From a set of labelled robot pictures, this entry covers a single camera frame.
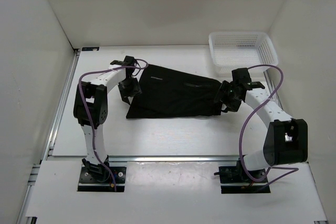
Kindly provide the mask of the black shorts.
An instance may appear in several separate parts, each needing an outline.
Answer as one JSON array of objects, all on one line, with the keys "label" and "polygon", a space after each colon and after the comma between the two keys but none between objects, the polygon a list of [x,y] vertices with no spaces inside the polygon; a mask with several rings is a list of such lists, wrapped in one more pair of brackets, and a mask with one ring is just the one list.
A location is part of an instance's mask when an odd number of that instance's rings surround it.
[{"label": "black shorts", "polygon": [[214,102],[218,80],[149,65],[139,84],[142,93],[133,98],[127,119],[221,115],[222,105]]}]

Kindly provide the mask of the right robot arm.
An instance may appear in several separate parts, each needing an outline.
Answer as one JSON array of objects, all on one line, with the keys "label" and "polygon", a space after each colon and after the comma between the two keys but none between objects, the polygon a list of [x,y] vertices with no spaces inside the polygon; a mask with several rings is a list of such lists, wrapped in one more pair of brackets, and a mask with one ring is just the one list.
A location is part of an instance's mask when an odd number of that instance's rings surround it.
[{"label": "right robot arm", "polygon": [[[247,182],[255,170],[306,162],[308,159],[308,124],[303,119],[294,119],[271,100],[261,82],[235,83],[223,81],[215,96],[215,102],[225,105],[224,112],[238,111],[242,102],[253,111],[243,123],[239,136],[241,165],[236,168],[236,177]],[[267,127],[262,149],[247,155],[242,154],[245,128],[252,116],[257,115]]]}]

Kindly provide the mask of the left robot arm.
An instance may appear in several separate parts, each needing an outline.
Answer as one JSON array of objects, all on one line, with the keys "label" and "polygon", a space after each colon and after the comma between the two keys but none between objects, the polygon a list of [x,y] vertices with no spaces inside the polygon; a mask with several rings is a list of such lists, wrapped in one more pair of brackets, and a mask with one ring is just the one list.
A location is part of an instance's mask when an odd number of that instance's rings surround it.
[{"label": "left robot arm", "polygon": [[98,182],[110,182],[116,186],[115,175],[109,166],[105,150],[103,124],[108,116],[108,93],[118,87],[122,101],[141,93],[134,70],[143,68],[134,65],[122,66],[114,61],[108,69],[86,72],[79,77],[74,103],[74,117],[80,124],[86,141],[87,156],[82,160],[87,172]]}]

